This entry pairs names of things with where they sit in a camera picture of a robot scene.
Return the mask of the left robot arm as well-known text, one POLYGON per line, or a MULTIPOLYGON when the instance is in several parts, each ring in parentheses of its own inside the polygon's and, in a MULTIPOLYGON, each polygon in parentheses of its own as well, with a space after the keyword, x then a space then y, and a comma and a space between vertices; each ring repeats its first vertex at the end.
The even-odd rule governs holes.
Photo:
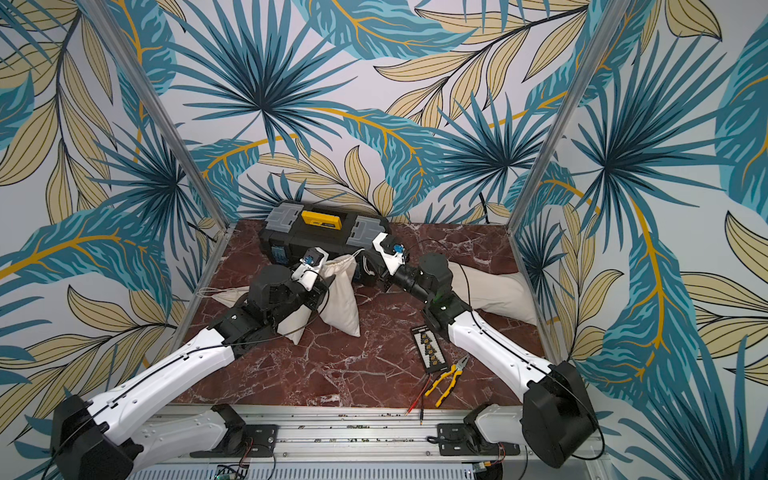
POLYGON ((307 266, 264 267, 232 308, 157 364, 90 400, 63 400, 52 419, 52 464, 65 479, 126 479, 185 455, 249 453, 255 442, 228 405, 156 426, 146 422, 200 380, 276 338, 293 313, 319 310, 333 282, 307 266))

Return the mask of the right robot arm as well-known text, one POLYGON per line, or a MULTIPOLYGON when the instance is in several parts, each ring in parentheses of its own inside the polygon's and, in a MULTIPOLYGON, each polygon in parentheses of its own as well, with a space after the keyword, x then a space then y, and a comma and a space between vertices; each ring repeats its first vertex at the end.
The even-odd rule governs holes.
POLYGON ((546 465, 561 467, 600 425, 586 386, 574 365, 537 357, 495 330, 452 288, 448 260, 436 253, 406 263, 400 247, 393 253, 369 248, 364 272, 396 285, 424 305, 427 327, 483 364, 522 402, 517 420, 506 420, 488 405, 467 422, 489 444, 524 443, 546 465))

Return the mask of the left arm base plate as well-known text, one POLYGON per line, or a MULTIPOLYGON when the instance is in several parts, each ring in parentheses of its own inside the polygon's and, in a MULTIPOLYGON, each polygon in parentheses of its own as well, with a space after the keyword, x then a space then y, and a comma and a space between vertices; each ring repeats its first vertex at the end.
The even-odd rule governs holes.
POLYGON ((230 429, 212 449, 189 454, 191 458, 269 458, 273 455, 279 426, 246 424, 230 429))

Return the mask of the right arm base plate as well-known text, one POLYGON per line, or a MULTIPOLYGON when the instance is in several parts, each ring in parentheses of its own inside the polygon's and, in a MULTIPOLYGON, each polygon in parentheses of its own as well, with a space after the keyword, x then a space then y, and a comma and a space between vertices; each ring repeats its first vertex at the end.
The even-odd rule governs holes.
POLYGON ((490 443, 479 430, 464 423, 440 423, 435 435, 428 436, 427 442, 437 445, 441 456, 516 456, 521 448, 514 443, 490 443))

